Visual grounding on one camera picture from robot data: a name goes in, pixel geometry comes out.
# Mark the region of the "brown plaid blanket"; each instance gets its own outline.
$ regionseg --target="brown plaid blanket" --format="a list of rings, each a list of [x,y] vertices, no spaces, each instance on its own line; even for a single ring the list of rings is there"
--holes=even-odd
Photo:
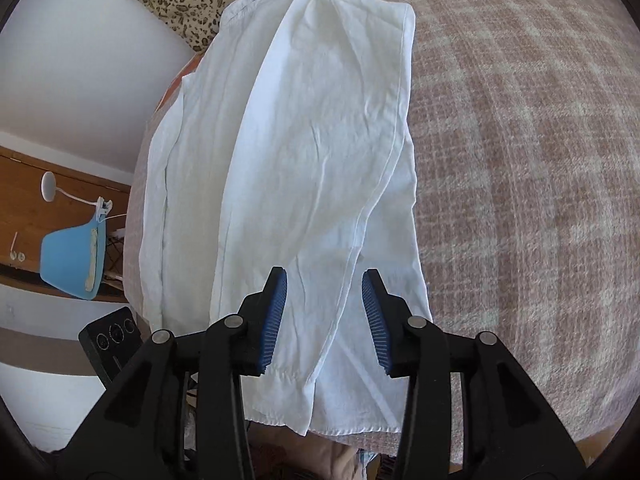
[[[640,394],[640,31],[620,0],[392,1],[417,17],[409,127],[434,320],[497,333],[576,440],[615,424]],[[137,309],[146,152],[168,105],[130,196]]]

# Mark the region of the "folded white shirt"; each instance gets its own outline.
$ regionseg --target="folded white shirt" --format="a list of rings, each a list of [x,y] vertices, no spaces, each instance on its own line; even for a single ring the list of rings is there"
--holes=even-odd
[[[409,5],[381,0],[238,0],[154,135],[140,251],[152,328],[204,330],[287,271],[273,361],[242,378],[251,420],[401,428],[406,382],[378,365],[360,283],[378,268],[431,319],[406,125],[414,27]]]

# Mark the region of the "ribbed blue pad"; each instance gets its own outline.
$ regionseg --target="ribbed blue pad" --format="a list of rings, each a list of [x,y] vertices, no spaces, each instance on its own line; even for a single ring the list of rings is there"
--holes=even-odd
[[[369,329],[373,338],[373,346],[378,355],[378,362],[385,369],[385,372],[389,373],[391,370],[391,337],[386,327],[385,318],[382,316],[380,302],[366,272],[362,275],[362,303],[369,320]]]
[[[260,360],[258,363],[262,368],[266,368],[271,364],[273,351],[276,348],[276,339],[278,338],[278,329],[282,320],[282,312],[284,304],[287,301],[287,273],[283,270],[278,277],[278,284],[273,291],[269,310],[264,319],[262,327],[262,337],[260,338]]]

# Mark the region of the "silver screw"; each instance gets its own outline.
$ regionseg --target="silver screw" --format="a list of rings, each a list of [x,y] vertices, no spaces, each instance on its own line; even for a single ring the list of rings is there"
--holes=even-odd
[[[495,345],[498,342],[498,338],[493,332],[481,332],[480,341],[485,345]]]
[[[238,328],[242,325],[242,323],[244,323],[244,319],[242,319],[241,316],[237,316],[236,314],[225,318],[225,326],[227,328]]]
[[[412,328],[424,328],[427,326],[427,320],[424,319],[422,316],[411,316],[409,319],[406,320],[406,322]]]
[[[156,343],[157,345],[161,345],[162,343],[166,343],[169,341],[171,334],[168,330],[156,330],[151,336],[151,341]]]

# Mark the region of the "light blue plastic chair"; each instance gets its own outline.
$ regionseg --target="light blue plastic chair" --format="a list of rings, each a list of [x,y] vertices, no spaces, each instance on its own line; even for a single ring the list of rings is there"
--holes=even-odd
[[[40,277],[82,300],[95,298],[102,281],[106,222],[97,216],[87,224],[49,233],[40,248]]]

